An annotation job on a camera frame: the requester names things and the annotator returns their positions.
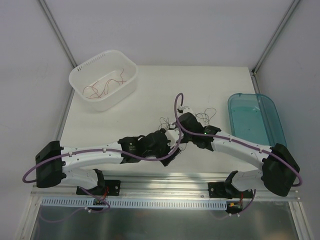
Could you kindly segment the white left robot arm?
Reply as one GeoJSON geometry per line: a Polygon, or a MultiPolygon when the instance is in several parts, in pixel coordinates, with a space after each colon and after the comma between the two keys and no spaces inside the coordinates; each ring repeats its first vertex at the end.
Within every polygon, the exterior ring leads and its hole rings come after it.
{"type": "Polygon", "coordinates": [[[179,130],[162,128],[148,135],[124,137],[94,148],[62,147],[59,141],[51,141],[35,157],[36,186],[44,189],[63,184],[99,195],[105,189],[103,173],[88,167],[141,161],[161,162],[167,166],[180,152],[181,138],[179,130]]]}

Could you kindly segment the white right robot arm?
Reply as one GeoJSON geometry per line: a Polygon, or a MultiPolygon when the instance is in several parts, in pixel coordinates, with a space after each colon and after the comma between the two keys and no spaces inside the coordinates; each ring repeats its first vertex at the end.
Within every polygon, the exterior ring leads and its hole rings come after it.
{"type": "Polygon", "coordinates": [[[301,185],[301,182],[295,182],[301,179],[300,167],[283,144],[260,145],[234,137],[218,127],[203,126],[191,112],[177,113],[176,119],[185,141],[255,167],[250,171],[232,171],[215,189],[217,195],[232,199],[245,191],[267,189],[277,196],[286,197],[292,187],[301,185]]]}

